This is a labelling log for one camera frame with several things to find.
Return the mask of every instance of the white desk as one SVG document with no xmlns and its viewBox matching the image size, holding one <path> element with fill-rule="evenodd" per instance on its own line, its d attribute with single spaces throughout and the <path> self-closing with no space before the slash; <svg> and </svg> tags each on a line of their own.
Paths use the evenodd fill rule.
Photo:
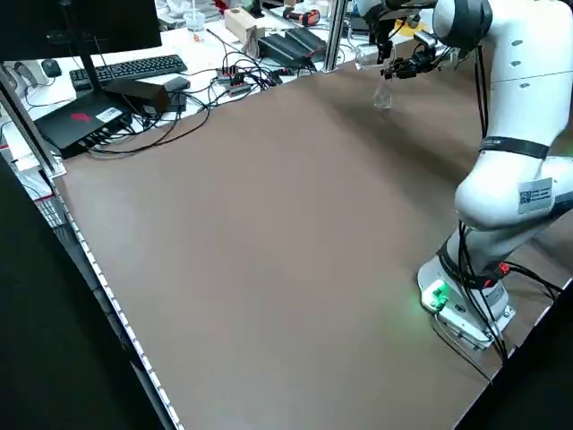
<svg viewBox="0 0 573 430">
<path fill-rule="evenodd" d="M 287 25 L 272 16 L 265 16 L 257 20 L 259 24 L 264 25 L 267 29 L 277 29 L 277 30 L 284 30 Z M 225 42 L 233 45 L 234 47 L 240 48 L 240 44 L 238 43 L 237 38 L 233 33 L 225 28 L 225 23 L 223 21 L 215 21 L 206 24 L 206 27 L 213 32 L 215 32 L 218 36 L 220 36 Z M 327 30 L 314 30 L 315 34 L 317 34 L 322 39 L 327 39 L 329 36 L 329 32 Z M 202 42 L 195 42 L 192 39 L 192 33 L 190 33 L 187 29 L 179 29 L 179 30 L 171 30 L 161 33 L 161 40 L 162 46 L 156 47 L 152 49 L 143 49 L 139 51 L 128 51 L 128 52 L 121 52 L 115 54 L 105 54 L 106 63 L 111 65 L 113 63 L 121 63 L 124 61 L 130 61 L 138 58 L 146 58 L 150 56 L 165 56 L 165 55 L 172 55 L 178 54 L 184 62 L 187 64 L 188 71 L 186 73 L 192 74 L 199 72 L 201 70 L 211 69 L 220 67 L 222 63 L 222 59 L 225 55 L 225 48 L 223 44 L 214 38 L 208 32 L 205 32 L 205 39 Z M 341 55 L 340 62 L 342 59 L 346 59 L 346 61 L 351 61 L 355 58 L 354 51 L 349 47 L 341 47 L 341 51 L 344 55 Z M 230 61 L 235 62 L 236 60 L 240 59 L 240 54 L 234 54 L 229 57 Z M 92 56 L 93 62 L 95 66 L 103 65 L 100 56 Z M 30 90 L 28 100 L 33 105 L 49 105 L 45 107 L 35 107 L 30 111 L 30 116 L 32 119 L 37 119 L 46 115 L 47 113 L 56 110 L 57 108 L 64 105 L 63 103 L 54 104 L 60 100 L 71 101 L 75 99 L 76 94 L 75 90 L 73 89 L 72 83 L 69 78 L 69 72 L 73 69 L 78 69 L 81 66 L 80 61 L 76 58 L 57 58 L 57 62 L 62 69 L 62 76 L 56 78 L 56 81 L 53 85 L 49 87 L 38 87 L 34 90 Z M 278 65 L 270 60 L 264 60 L 263 63 L 265 66 L 270 68 L 277 68 Z M 322 67 L 322 63 L 317 63 L 316 68 L 320 70 Z M 189 77 L 188 80 L 191 83 L 191 88 L 189 91 L 196 91 L 202 88 L 205 88 L 209 85 L 211 79 L 215 77 L 215 72 L 205 72 L 205 73 L 198 73 L 192 77 Z M 175 74 L 166 74 L 162 76 L 156 76 L 153 78 L 146 79 L 146 82 L 154 82 L 154 83 L 164 83 L 171 79 L 173 79 L 176 75 Z M 295 79 L 296 77 L 285 77 L 283 79 L 284 82 L 289 82 Z M 221 94 L 225 90 L 218 85 L 215 85 L 213 90 L 211 91 L 211 97 L 216 97 L 215 95 Z M 208 95 L 207 91 L 201 91 L 194 96 L 207 103 L 208 102 Z M 225 103 L 229 101 L 230 98 L 228 96 L 222 97 L 219 101 L 220 103 Z M 193 103 L 189 103 L 187 106 L 187 110 L 184 112 L 184 116 L 190 116 L 197 111 L 198 107 L 194 106 Z M 164 116 L 165 119 L 173 119 L 175 114 L 166 114 Z M 4 118 L 4 121 L 0 121 L 0 125 L 3 122 L 8 121 L 7 118 Z M 13 124 L 8 124 L 4 127 L 4 136 L 6 141 L 10 147 L 10 151 L 13 155 L 14 159 L 24 159 L 30 156 L 30 148 L 26 142 L 22 139 L 18 131 L 16 130 Z"/>
</svg>

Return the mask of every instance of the keyboard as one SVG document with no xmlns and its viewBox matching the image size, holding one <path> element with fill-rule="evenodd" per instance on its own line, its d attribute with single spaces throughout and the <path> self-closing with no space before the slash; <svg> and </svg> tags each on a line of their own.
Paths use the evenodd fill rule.
<svg viewBox="0 0 573 430">
<path fill-rule="evenodd" d="M 99 81 L 106 83 L 114 78 L 142 79 L 162 74 L 179 73 L 187 70 L 187 66 L 179 56 L 154 56 L 141 60 L 126 61 L 125 63 L 101 65 L 96 67 Z M 70 72 L 73 88 L 76 91 L 90 90 L 90 79 L 86 69 L 72 70 Z"/>
</svg>

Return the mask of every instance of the brown table surface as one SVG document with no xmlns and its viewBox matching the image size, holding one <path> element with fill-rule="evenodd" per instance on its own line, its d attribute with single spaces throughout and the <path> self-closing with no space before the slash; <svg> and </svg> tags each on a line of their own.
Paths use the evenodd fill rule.
<svg viewBox="0 0 573 430">
<path fill-rule="evenodd" d="M 161 149 L 66 162 L 57 186 L 187 428 L 441 429 L 484 387 L 415 283 L 477 155 L 472 83 L 395 82 L 380 112 L 379 79 L 304 77 Z M 558 224 L 515 258 L 563 283 Z M 519 343 L 548 302 L 508 285 Z"/>
</svg>

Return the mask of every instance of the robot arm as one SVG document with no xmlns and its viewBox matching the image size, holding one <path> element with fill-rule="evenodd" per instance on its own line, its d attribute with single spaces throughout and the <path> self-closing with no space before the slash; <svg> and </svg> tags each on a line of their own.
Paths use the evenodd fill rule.
<svg viewBox="0 0 573 430">
<path fill-rule="evenodd" d="M 389 30 L 381 16 L 397 4 L 359 0 L 371 28 L 383 29 L 382 44 L 388 44 Z M 489 127 L 474 168 L 456 191 L 456 210 L 468 229 L 454 231 L 418 272 L 423 306 L 487 348 L 515 314 L 503 285 L 503 260 L 573 209 L 573 159 L 548 157 L 569 121 L 573 16 L 556 0 L 439 0 L 433 29 L 433 38 L 418 35 L 423 50 L 395 60 L 382 74 L 414 77 L 433 70 L 444 49 L 464 56 L 482 41 L 493 45 Z M 460 242 L 468 254 L 461 263 Z M 467 261 L 475 274 L 464 280 L 459 274 L 467 275 Z M 449 301 L 438 309 L 444 285 Z"/>
<path fill-rule="evenodd" d="M 432 8 L 437 0 L 358 0 L 358 12 L 370 28 L 370 43 L 378 46 L 378 64 L 392 52 L 390 33 L 396 19 L 416 14 L 420 9 Z"/>
</svg>

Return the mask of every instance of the green led light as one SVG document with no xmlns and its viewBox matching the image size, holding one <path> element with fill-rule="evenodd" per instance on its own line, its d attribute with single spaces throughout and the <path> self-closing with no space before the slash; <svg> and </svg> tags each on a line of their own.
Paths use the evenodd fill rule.
<svg viewBox="0 0 573 430">
<path fill-rule="evenodd" d="M 448 284 L 438 279 L 422 293 L 422 302 L 431 309 L 441 310 L 448 303 L 448 292 Z"/>
</svg>

